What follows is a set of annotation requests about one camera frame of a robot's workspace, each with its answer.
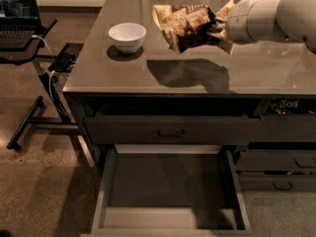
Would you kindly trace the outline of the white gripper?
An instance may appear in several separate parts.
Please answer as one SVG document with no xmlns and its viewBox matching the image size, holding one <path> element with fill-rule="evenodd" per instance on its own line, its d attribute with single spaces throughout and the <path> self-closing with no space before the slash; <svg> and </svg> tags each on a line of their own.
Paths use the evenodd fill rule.
<svg viewBox="0 0 316 237">
<path fill-rule="evenodd" d="M 215 13 L 220 20 L 226 21 L 224 29 L 208 29 L 206 33 L 212 37 L 216 45 L 229 55 L 233 52 L 234 43 L 248 43 L 251 38 L 247 31 L 247 19 L 250 10 L 250 3 L 241 0 L 235 5 L 229 0 L 219 11 Z"/>
</svg>

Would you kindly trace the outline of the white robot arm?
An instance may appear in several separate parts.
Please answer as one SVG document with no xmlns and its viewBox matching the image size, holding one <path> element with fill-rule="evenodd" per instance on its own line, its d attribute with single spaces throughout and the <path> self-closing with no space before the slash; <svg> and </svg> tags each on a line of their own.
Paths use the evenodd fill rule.
<svg viewBox="0 0 316 237">
<path fill-rule="evenodd" d="M 207 29 L 213 38 L 238 44 L 261 40 L 304 43 L 316 49 L 316 0 L 239 0 Z"/>
</svg>

